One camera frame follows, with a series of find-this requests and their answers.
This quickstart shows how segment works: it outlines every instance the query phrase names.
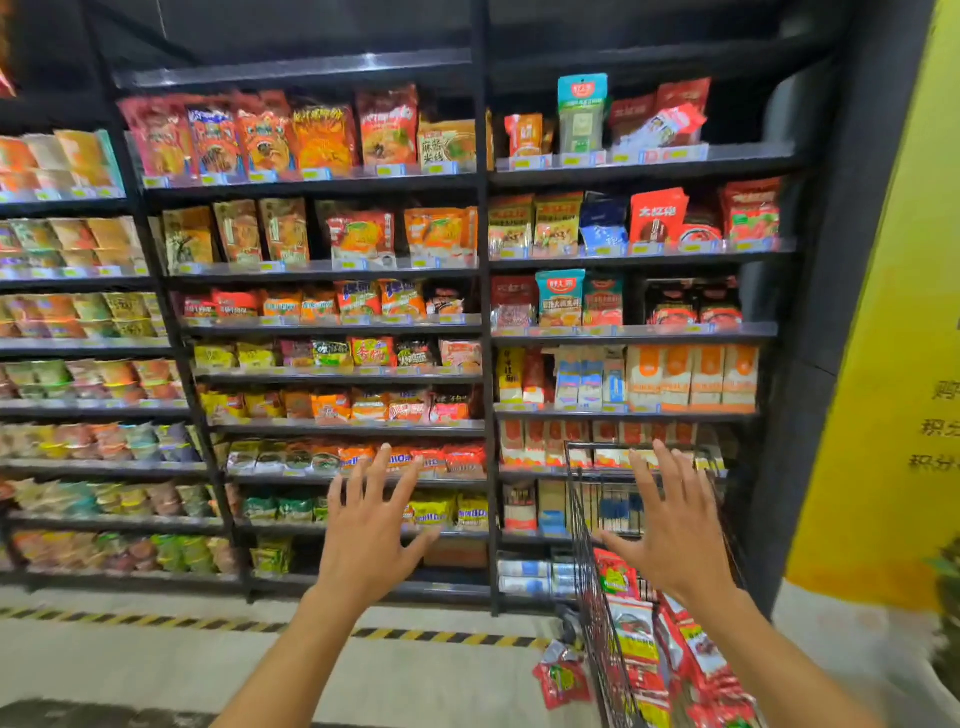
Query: floor stripe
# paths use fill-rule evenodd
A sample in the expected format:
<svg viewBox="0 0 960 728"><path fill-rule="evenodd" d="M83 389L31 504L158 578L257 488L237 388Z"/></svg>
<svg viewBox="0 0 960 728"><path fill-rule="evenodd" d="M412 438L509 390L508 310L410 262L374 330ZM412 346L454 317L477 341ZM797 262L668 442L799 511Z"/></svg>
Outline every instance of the floor stripe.
<svg viewBox="0 0 960 728"><path fill-rule="evenodd" d="M113 614L112 612L65 612L60 609L33 609L29 607L0 607L2 619L30 619L67 624L97 624L100 626L158 627L161 629L189 629L203 632L241 632L275 635L289 625L286 622L252 621L211 617L169 617L164 615ZM471 632L437 632L420 629L390 629L363 627L353 630L357 640L390 640L402 642L467 644L488 647L525 647L545 649L550 640L518 637L516 635L487 635Z"/></svg>

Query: yellow wall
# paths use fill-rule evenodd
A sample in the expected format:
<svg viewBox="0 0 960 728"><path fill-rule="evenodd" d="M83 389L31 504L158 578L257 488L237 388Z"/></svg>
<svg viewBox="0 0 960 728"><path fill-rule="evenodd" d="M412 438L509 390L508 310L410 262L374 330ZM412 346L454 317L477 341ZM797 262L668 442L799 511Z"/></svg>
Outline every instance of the yellow wall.
<svg viewBox="0 0 960 728"><path fill-rule="evenodd" d="M960 1L941 0L787 564L815 593L937 609L924 559L960 533L958 130Z"/></svg>

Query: hand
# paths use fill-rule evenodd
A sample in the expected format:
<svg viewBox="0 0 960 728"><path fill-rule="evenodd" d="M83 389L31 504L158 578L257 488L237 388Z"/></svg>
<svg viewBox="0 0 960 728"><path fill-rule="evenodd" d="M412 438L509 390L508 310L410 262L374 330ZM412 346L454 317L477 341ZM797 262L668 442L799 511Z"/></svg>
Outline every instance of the hand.
<svg viewBox="0 0 960 728"><path fill-rule="evenodd" d="M367 460L357 464L347 482L346 505L341 504L343 476L338 474L330 483L326 543L314 589L336 599L354 621L406 579L440 537L441 529L431 528L408 547L400 545L403 511L417 486L423 459L417 458L403 471L393 497L384 500L390 452L390 446L384 445L372 465Z"/></svg>
<svg viewBox="0 0 960 728"><path fill-rule="evenodd" d="M626 541L608 531L596 536L656 589L696 614L737 591L713 486L707 474L694 471L679 450L671 453L655 440L654 452L660 463L664 499L646 460L634 450L630 452L636 486L643 498L643 539Z"/></svg>

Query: forearm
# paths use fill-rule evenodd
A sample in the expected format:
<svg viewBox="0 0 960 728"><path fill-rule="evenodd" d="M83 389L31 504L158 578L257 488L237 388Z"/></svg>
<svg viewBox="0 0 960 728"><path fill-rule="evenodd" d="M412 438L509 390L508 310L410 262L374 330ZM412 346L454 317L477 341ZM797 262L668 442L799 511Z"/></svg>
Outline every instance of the forearm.
<svg viewBox="0 0 960 728"><path fill-rule="evenodd" d="M215 728L309 726L355 622L343 600L311 589Z"/></svg>
<svg viewBox="0 0 960 728"><path fill-rule="evenodd" d="M869 711L764 618L746 592L715 595L691 615L756 698L771 728L880 728Z"/></svg>

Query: gray floor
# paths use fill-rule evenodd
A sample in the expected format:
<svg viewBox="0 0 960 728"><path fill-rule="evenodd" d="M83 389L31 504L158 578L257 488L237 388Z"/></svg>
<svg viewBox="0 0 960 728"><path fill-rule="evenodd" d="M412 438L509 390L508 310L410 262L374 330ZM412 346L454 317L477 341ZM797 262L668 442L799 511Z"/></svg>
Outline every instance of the gray floor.
<svg viewBox="0 0 960 728"><path fill-rule="evenodd" d="M0 588L0 607L287 621L296 604L237 598ZM374 607L358 626L551 637L553 619ZM276 637L0 620L0 705L28 698L217 713ZM484 725L593 728L596 706L548 712L535 649L350 640L315 718L405 728Z"/></svg>

